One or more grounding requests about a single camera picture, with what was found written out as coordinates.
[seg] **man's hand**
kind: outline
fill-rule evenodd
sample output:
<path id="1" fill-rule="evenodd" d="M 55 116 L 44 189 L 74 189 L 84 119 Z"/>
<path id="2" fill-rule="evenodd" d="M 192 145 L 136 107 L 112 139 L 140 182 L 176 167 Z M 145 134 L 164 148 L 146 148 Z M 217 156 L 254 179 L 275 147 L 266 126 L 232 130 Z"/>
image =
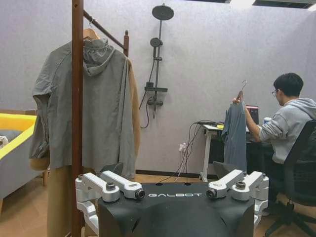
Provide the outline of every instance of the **man's hand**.
<path id="1" fill-rule="evenodd" d="M 240 103 L 241 103 L 241 100 L 234 98 L 234 99 L 233 99 L 233 103 L 234 103 L 234 104 L 240 104 Z"/>

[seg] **glasses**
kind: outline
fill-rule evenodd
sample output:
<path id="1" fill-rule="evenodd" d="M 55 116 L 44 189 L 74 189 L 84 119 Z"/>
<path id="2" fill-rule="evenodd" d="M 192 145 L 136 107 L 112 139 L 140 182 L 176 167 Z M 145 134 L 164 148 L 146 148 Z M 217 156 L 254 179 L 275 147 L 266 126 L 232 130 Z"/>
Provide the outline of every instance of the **glasses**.
<path id="1" fill-rule="evenodd" d="M 271 94 L 275 97 L 275 96 L 277 95 L 277 91 L 278 91 L 278 89 L 277 89 L 277 90 L 272 91 L 272 92 L 271 92 Z"/>

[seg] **hood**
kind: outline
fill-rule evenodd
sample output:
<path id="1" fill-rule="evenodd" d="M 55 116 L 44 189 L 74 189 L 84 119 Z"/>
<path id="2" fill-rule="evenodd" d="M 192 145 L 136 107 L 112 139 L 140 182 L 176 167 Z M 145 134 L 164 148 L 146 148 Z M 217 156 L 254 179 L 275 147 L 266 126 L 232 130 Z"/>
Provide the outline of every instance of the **hood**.
<path id="1" fill-rule="evenodd" d="M 115 49 L 108 44 L 107 39 L 84 40 L 83 69 L 89 76 L 103 72 L 109 63 Z"/>
<path id="2" fill-rule="evenodd" d="M 316 119 L 316 102 L 312 99 L 299 98 L 291 100 L 285 105 L 291 105 L 307 113 L 312 119 Z"/>

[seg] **ceiling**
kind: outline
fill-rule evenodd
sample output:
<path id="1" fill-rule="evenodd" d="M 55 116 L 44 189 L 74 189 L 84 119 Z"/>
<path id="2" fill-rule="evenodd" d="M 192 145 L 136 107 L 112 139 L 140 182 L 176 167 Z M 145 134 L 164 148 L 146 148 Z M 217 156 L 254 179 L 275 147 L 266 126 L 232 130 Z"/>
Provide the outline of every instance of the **ceiling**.
<path id="1" fill-rule="evenodd" d="M 229 3 L 230 0 L 193 0 Z M 316 0 L 256 0 L 253 5 L 256 6 L 275 6 L 275 7 L 291 7 L 291 8 L 309 8 L 316 4 Z"/>

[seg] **gray wall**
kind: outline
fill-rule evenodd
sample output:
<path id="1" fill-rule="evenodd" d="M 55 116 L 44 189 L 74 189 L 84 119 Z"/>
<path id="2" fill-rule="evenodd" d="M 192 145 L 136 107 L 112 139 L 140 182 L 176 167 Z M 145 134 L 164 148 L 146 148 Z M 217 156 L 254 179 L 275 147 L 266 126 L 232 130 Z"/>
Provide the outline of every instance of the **gray wall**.
<path id="1" fill-rule="evenodd" d="M 47 54 L 71 40 L 70 2 L 0 2 L 0 108 L 35 108 L 31 91 Z M 129 29 L 140 98 L 152 63 L 149 41 L 158 36 L 159 21 L 151 10 L 161 3 L 85 1 L 85 9 L 118 39 Z M 164 106 L 157 118 L 151 118 L 142 132 L 138 169 L 175 170 L 180 162 L 178 147 L 187 140 L 189 125 L 199 119 L 224 120 L 225 109 L 244 79 L 248 80 L 245 101 L 259 106 L 260 119 L 278 109 L 271 91 L 280 74 L 300 74 L 306 85 L 302 96 L 316 99 L 315 13 L 257 6 L 239 10 L 228 4 L 183 0 L 165 3 L 175 16 L 162 26 L 159 85 L 169 91 L 161 95 Z M 145 110 L 141 115 L 145 124 Z M 201 170 L 204 146 L 200 134 L 189 172 Z"/>

